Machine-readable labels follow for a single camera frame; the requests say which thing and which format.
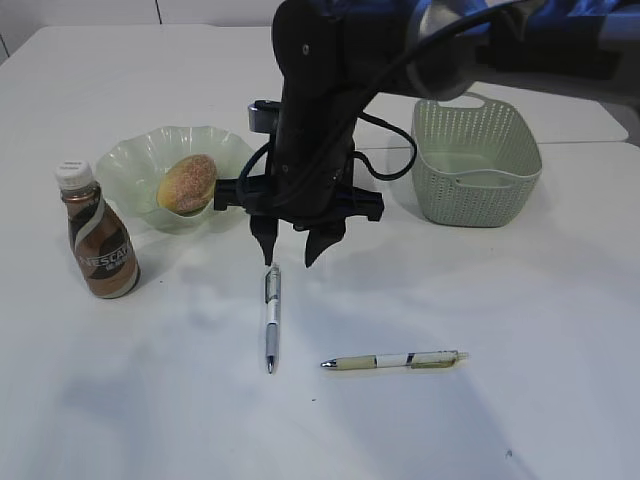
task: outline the brown bottle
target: brown bottle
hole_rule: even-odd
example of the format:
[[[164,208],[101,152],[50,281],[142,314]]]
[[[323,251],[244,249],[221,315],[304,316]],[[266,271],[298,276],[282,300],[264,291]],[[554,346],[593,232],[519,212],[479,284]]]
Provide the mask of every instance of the brown bottle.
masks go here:
[[[87,285],[100,298],[117,298],[138,283],[140,268],[127,229],[107,205],[86,162],[56,170],[69,213],[69,241]]]

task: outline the bottle cap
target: bottle cap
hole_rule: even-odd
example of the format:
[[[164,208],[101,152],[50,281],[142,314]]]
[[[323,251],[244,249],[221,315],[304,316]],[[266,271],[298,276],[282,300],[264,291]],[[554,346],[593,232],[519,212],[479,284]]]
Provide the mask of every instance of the bottle cap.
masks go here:
[[[78,190],[93,182],[91,165],[87,162],[63,162],[56,168],[55,175],[62,190]]]

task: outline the plastic bowl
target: plastic bowl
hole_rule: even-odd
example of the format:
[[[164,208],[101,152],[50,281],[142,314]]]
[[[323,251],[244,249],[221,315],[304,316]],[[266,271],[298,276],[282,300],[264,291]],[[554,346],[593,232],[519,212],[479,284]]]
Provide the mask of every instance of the plastic bowl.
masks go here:
[[[236,178],[254,150],[234,133],[215,127],[161,127],[124,140],[96,165],[96,180],[106,199],[125,217],[139,217],[167,232],[193,229],[219,212],[213,199],[196,214],[185,216],[158,206],[156,192],[164,175],[183,158],[209,155],[218,178]]]

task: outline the green plastic basket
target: green plastic basket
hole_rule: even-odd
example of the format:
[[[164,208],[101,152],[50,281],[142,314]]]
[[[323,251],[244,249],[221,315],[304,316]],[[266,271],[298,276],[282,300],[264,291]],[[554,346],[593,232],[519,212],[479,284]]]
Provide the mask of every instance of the green plastic basket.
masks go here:
[[[501,227],[520,213],[538,181],[540,152],[513,106],[474,93],[466,96],[483,105],[416,103],[414,189],[424,216],[432,222]]]

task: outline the white table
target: white table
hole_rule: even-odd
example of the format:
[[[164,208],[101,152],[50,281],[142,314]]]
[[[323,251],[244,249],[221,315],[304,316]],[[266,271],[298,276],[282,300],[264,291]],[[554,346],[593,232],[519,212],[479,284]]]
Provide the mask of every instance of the white table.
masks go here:
[[[177,75],[170,60],[185,51],[192,67]],[[258,145],[245,106],[277,96],[268,52],[264,29],[52,28],[0,68],[0,478],[636,478],[632,146],[543,145],[532,198],[493,230],[425,222],[409,178],[359,172],[384,194],[382,222],[349,220],[310,270],[305,237],[281,228],[274,376],[262,358],[261,254],[242,214],[185,236],[128,220],[141,285],[113,301],[87,293],[54,166],[171,123],[211,122]],[[525,111],[533,94],[501,93],[533,123],[540,114],[538,138],[619,133],[590,102],[539,96]],[[391,118],[388,102],[378,113]],[[563,102],[593,115],[558,110],[549,122],[567,121],[547,128],[543,112]],[[372,134],[361,130],[361,143]],[[407,151],[369,153],[384,166]],[[442,348],[471,359],[440,374],[317,366]]]

